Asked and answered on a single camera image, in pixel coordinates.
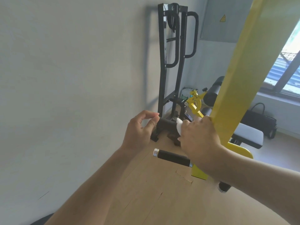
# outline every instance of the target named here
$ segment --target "sticker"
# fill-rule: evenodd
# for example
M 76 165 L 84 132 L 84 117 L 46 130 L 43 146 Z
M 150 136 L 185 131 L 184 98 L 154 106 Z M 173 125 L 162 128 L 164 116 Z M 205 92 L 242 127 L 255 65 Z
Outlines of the sticker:
M 226 21 L 226 16 L 224 14 L 224 16 L 220 19 L 220 22 L 225 22 Z

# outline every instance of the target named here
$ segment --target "wooden floor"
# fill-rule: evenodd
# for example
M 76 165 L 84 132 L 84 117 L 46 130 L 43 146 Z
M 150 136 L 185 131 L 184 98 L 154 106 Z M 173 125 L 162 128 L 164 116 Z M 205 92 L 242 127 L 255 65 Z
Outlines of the wooden floor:
M 280 216 L 235 188 L 190 175 L 191 168 L 153 157 L 154 148 L 184 154 L 163 133 L 131 162 L 117 187 L 106 225 L 287 225 Z

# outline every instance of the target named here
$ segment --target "yellow metal beam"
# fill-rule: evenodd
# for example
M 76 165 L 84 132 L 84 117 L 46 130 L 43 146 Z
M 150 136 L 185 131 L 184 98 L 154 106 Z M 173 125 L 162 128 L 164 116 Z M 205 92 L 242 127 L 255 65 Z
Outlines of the yellow metal beam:
M 253 0 L 210 117 L 226 146 L 300 18 L 300 0 Z

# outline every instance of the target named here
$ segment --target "window frame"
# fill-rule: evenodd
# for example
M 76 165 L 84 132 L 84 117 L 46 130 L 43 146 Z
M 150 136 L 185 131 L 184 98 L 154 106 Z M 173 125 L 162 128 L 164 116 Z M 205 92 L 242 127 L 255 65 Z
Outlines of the window frame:
M 283 56 L 283 54 L 280 52 L 280 56 L 283 57 L 283 59 L 288 63 L 289 61 Z M 296 54 L 294 59 L 290 62 L 289 66 L 285 70 L 285 72 L 282 74 L 280 79 L 277 81 L 277 83 L 273 86 L 268 83 L 263 83 L 259 92 L 277 96 L 280 98 L 285 98 L 293 101 L 300 102 L 300 95 L 293 95 L 292 92 L 287 91 L 284 93 L 284 86 L 287 84 L 287 82 L 290 80 L 290 78 L 293 76 L 293 74 L 296 72 L 298 67 L 300 66 L 300 51 Z

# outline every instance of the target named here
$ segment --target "handbag handle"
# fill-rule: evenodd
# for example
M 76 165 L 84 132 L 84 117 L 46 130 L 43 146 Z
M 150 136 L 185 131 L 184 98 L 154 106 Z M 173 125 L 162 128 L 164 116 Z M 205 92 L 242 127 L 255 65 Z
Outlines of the handbag handle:
M 263 110 L 262 110 L 262 115 L 265 113 L 265 105 L 262 102 L 258 102 L 257 104 L 255 104 L 251 110 L 253 110 L 254 107 L 256 107 L 258 104 L 262 104 L 263 105 Z

